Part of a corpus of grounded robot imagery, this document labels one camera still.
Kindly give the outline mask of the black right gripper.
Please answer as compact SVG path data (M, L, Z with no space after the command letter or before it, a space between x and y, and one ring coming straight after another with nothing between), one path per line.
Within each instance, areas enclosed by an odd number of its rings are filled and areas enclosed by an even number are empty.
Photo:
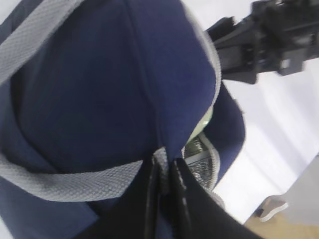
M222 79L255 84L259 73L281 76L301 72L304 63L319 56L317 0L258 0L249 20L256 24L256 41L241 45L234 32L241 26L223 17L206 29L219 49Z

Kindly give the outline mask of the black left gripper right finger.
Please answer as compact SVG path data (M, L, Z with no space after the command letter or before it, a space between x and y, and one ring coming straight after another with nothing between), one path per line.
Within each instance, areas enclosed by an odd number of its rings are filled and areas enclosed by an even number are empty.
M178 239L259 239L228 215L201 187L185 161L171 165L175 236Z

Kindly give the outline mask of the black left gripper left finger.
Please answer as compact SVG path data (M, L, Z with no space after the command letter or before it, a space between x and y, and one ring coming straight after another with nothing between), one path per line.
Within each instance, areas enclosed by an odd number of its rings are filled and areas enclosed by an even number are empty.
M142 163L132 183L117 203L78 239L154 239L159 198L170 193L169 178L156 159Z

